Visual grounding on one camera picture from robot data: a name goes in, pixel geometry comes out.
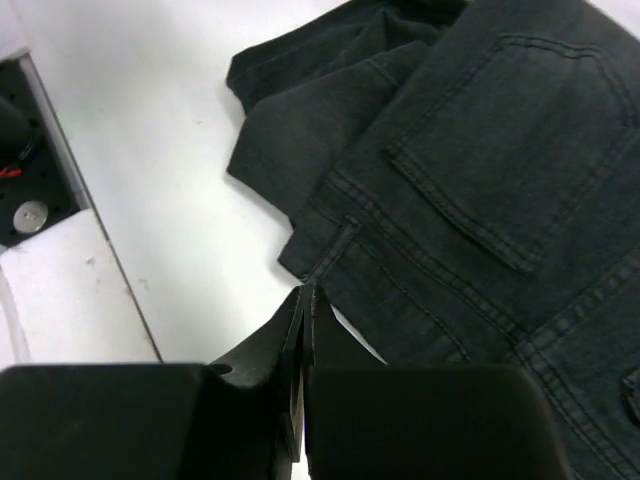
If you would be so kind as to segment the black denim trousers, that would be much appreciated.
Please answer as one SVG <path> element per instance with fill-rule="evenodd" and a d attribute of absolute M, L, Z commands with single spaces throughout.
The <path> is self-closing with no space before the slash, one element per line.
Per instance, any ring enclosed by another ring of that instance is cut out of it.
<path fill-rule="evenodd" d="M 585 1 L 349 1 L 236 54 L 228 172 L 389 363 L 524 367 L 639 475 L 639 40 Z"/>

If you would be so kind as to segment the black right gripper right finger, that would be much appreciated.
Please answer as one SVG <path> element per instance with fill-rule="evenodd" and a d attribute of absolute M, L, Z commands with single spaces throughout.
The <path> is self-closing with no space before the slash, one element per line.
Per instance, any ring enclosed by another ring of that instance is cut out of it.
<path fill-rule="evenodd" d="M 539 387 L 521 368 L 391 366 L 304 288 L 306 453 L 314 479 L 567 479 Z"/>

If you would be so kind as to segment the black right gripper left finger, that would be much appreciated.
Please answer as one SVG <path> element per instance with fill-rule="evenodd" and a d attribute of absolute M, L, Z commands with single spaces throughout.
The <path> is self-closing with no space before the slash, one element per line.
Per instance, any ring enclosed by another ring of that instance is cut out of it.
<path fill-rule="evenodd" d="M 5 479 L 287 479 L 300 457 L 295 288 L 210 364 L 16 365 L 1 374 Z"/>

